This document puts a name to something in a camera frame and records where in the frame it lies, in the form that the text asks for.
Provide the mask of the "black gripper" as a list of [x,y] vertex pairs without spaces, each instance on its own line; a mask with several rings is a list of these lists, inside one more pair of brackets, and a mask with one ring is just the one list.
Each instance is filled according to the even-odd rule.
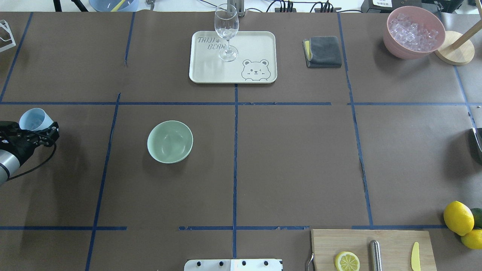
[[58,123],[53,122],[49,127],[40,131],[21,129],[17,122],[1,121],[0,136],[1,150],[7,151],[17,158],[23,165],[33,154],[38,146],[53,147],[53,152],[46,163],[56,151],[56,141],[59,138]]

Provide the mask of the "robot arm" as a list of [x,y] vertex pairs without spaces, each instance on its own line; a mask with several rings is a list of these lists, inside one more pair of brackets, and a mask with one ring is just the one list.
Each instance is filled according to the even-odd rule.
[[[12,121],[0,122],[0,166],[1,184],[13,180],[42,167],[55,154],[59,138],[59,125],[53,122],[49,127],[40,131],[23,130],[19,123]],[[38,166],[24,173],[13,174],[34,154],[38,146],[52,147],[51,155]]]

